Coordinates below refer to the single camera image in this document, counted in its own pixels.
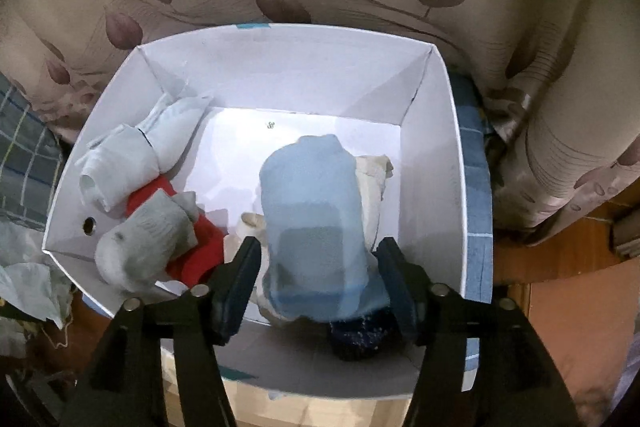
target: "blue tape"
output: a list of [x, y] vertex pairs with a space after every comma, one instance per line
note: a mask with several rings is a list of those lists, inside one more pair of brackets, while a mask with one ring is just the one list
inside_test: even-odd
[[220, 376], [227, 380], [240, 381], [240, 380], [251, 380], [252, 375], [244, 373], [242, 371], [238, 371], [236, 369], [231, 369], [230, 367], [225, 367], [224, 365], [220, 365]]
[[268, 28], [268, 22], [245, 22], [242, 24], [236, 24], [236, 28], [239, 30], [247, 30], [250, 28]]

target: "metal screw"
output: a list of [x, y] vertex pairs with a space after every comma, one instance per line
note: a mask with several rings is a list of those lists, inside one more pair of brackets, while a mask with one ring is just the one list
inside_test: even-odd
[[191, 295], [194, 297], [204, 297], [209, 293], [209, 287], [206, 284], [196, 284], [191, 288]]
[[135, 297], [133, 297], [124, 301], [122, 307], [128, 312], [132, 312], [133, 310], [139, 308], [140, 304], [142, 304], [142, 302], [140, 302], [140, 299], [136, 299]]
[[449, 287], [446, 284], [438, 282], [431, 287], [431, 293], [438, 297], [446, 297], [449, 294]]
[[505, 297], [504, 299], [500, 299], [498, 302], [498, 306], [503, 310], [507, 310], [508, 312], [513, 311], [518, 307], [518, 305], [512, 299]]

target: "white cardboard box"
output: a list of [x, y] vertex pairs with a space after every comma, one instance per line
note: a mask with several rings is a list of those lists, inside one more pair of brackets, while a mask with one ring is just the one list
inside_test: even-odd
[[[394, 165], [378, 241], [396, 238], [407, 258], [464, 296], [465, 184], [458, 122], [446, 68], [435, 46], [362, 30], [317, 25], [220, 26], [136, 48], [106, 88], [62, 174], [43, 248], [100, 308], [114, 315], [128, 297], [104, 283], [94, 263], [100, 236], [122, 220], [82, 204], [76, 160], [87, 143], [121, 123], [137, 124], [163, 92], [209, 93], [188, 152], [170, 173], [176, 190], [232, 230], [260, 212], [258, 172], [276, 149], [305, 134], [335, 134], [354, 155], [386, 154]], [[87, 217], [95, 233], [85, 235]], [[172, 298], [156, 288], [145, 301]], [[338, 398], [413, 392], [421, 351], [371, 360], [336, 359], [323, 328], [280, 329], [252, 321], [216, 348], [220, 365], [247, 383], [283, 393]], [[171, 350], [171, 344], [163, 344]]]

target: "white cloth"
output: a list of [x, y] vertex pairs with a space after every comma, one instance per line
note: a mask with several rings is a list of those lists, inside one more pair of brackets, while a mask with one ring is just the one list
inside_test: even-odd
[[[356, 156], [356, 180], [362, 200], [362, 227], [367, 250], [371, 251], [375, 244], [380, 220], [380, 204], [385, 190], [386, 179], [393, 175], [393, 165], [387, 156]], [[224, 238], [225, 263], [230, 263], [245, 237], [253, 236], [259, 242], [262, 251], [260, 271], [255, 281], [255, 291], [251, 300], [258, 306], [260, 314], [271, 323], [287, 322], [273, 307], [264, 295], [262, 280], [269, 267], [269, 249], [266, 238], [266, 222], [264, 216], [252, 212], [244, 212], [238, 220], [234, 233]]]
[[180, 159], [210, 102], [208, 96], [190, 96], [174, 102], [170, 94], [164, 94], [136, 126], [156, 153], [160, 172], [167, 172]]
[[43, 233], [0, 216], [0, 237], [0, 297], [62, 329], [71, 309], [71, 281], [42, 251]]
[[106, 212], [160, 174], [154, 150], [130, 125], [119, 125], [91, 142], [76, 165], [81, 166], [82, 202], [97, 203]]
[[84, 204], [98, 204], [109, 212], [177, 163], [210, 98], [174, 100], [169, 94], [162, 95], [137, 126], [121, 124], [89, 144], [76, 162], [81, 167]]
[[148, 200], [105, 233], [95, 248], [101, 277], [119, 289], [145, 291], [164, 276], [166, 264], [196, 247], [193, 223], [199, 211], [195, 192], [169, 197], [158, 189]]

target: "plaid fabric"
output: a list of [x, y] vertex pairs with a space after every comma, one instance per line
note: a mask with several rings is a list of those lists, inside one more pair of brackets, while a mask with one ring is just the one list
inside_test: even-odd
[[56, 137], [0, 74], [0, 212], [44, 230], [62, 166]]

